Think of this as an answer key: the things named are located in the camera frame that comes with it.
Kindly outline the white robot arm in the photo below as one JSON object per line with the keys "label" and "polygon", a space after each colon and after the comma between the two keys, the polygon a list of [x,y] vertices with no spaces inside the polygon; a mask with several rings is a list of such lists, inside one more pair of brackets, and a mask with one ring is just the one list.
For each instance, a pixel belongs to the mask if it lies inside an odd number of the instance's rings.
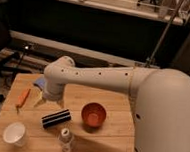
{"label": "white robot arm", "polygon": [[76,68],[60,57],[45,67],[43,98],[60,101],[64,87],[82,84],[131,99],[134,152],[190,152],[190,77],[176,69]]}

